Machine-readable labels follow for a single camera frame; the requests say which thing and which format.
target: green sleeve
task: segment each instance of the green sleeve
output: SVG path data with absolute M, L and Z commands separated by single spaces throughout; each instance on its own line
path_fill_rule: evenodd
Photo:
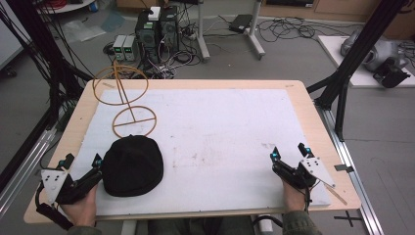
M 283 235 L 321 235 L 308 213 L 291 211 L 283 216 Z

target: human hand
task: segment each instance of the human hand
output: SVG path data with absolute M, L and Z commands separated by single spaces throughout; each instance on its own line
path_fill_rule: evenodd
M 62 210 L 69 216 L 74 226 L 91 226 L 95 225 L 95 215 L 97 206 L 95 196 L 98 185 L 95 185 L 85 198 L 77 201 L 72 205 L 61 205 Z
M 303 211 L 305 208 L 305 190 L 297 190 L 286 181 L 282 181 L 286 212 Z

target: concrete floor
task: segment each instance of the concrete floor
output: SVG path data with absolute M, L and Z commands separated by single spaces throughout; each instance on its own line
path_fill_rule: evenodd
M 88 17 L 85 24 L 92 26 L 101 25 L 110 15 L 110 11 L 90 14 L 80 10 L 62 14 L 60 18 L 64 24 Z M 208 18 L 205 24 L 209 26 L 219 20 Z M 103 47 L 118 34 L 132 33 L 134 26 L 135 21 L 126 20 L 112 32 L 90 41 L 73 42 L 70 46 L 86 67 L 96 73 L 110 65 L 108 57 L 102 52 Z M 220 23 L 215 26 L 224 27 L 226 25 Z M 342 30 L 351 33 L 355 28 L 358 26 Z M 336 69 L 321 45 L 313 40 L 280 39 L 268 43 L 260 37 L 258 39 L 266 52 L 260 61 L 244 36 L 207 37 L 210 61 L 180 68 L 175 79 L 296 79 L 309 86 Z M 2 74 L 0 77 L 1 170 L 48 107 L 48 85 L 29 57 L 21 54 L 11 65 L 18 76 L 7 77 Z M 411 108 L 415 100 L 413 89 L 350 88 L 347 95 L 346 144 L 385 234 L 410 234 L 415 230 L 415 203 L 412 200 L 415 196 L 412 183 L 415 178 L 415 161 L 412 158 L 415 152 L 415 111 Z M 317 91 L 310 96 L 316 98 L 320 93 Z M 33 225 L 23 221 L 23 214 L 39 181 L 35 172 L 1 218 L 1 234 L 65 234 L 55 224 Z M 360 217 L 358 211 L 349 213 L 350 216 Z M 324 234 L 367 233 L 361 221 L 354 221 L 353 226 L 350 226 L 347 220 L 334 219 L 334 216 L 346 216 L 346 213 L 332 211 L 311 214 Z M 145 226 L 141 226 L 143 224 L 140 224 L 139 232 L 145 230 Z M 120 221 L 98 223 L 105 234 L 119 234 L 121 225 Z M 274 230 L 275 234 L 280 234 L 280 229 Z

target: wooden table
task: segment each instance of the wooden table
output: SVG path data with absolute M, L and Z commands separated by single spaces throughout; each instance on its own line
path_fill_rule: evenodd
M 143 80 L 124 80 L 125 89 L 142 89 Z M 97 95 L 100 96 L 105 89 L 116 89 L 114 80 L 104 80 L 97 88 Z M 305 139 L 313 153 L 320 157 L 327 167 L 332 178 L 336 182 L 335 192 L 328 193 L 331 198 L 330 206 L 311 207 L 310 211 L 343 211 L 357 210 L 360 208 L 360 200 L 351 184 L 350 178 L 345 171 L 336 171 L 333 165 L 341 165 L 342 162 L 335 147 L 327 133 L 327 130 L 317 114 L 311 98 L 300 81 L 295 80 L 150 80 L 149 89 L 284 89 L 287 91 L 293 104 Z M 95 98 L 92 89 L 92 82 L 86 88 L 74 110 L 69 124 L 57 146 L 49 166 L 56 166 L 58 161 L 63 159 L 67 153 L 77 156 L 88 125 L 93 118 L 99 102 Z M 280 213 L 283 209 L 262 209 L 257 211 L 239 211 L 240 214 Z M 231 211 L 224 211 L 221 215 L 233 214 Z M 218 215 L 217 212 L 206 212 L 203 216 Z M 124 216 L 98 216 L 98 220 L 107 219 L 146 219 L 160 217 L 160 215 L 124 215 Z M 35 211 L 34 200 L 31 201 L 24 215 L 27 223 L 50 222 L 50 220 Z

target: white paper sheet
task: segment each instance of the white paper sheet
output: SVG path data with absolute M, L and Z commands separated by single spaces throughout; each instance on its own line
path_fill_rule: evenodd
M 130 98 L 141 92 L 126 90 Z M 117 97 L 116 90 L 107 90 L 102 100 Z M 283 207 L 282 183 L 269 155 L 277 145 L 283 161 L 297 166 L 302 158 L 298 144 L 307 146 L 285 90 L 149 90 L 133 105 L 157 114 L 157 126 L 148 137 L 160 146 L 164 177 L 150 193 L 132 198 L 108 195 L 101 182 L 97 215 Z M 124 108 L 99 104 L 73 163 L 73 178 L 87 172 L 95 154 L 104 157 L 116 141 L 112 122 Z M 142 134 L 138 127 L 124 131 Z M 330 204 L 322 183 L 311 196 L 313 205 Z

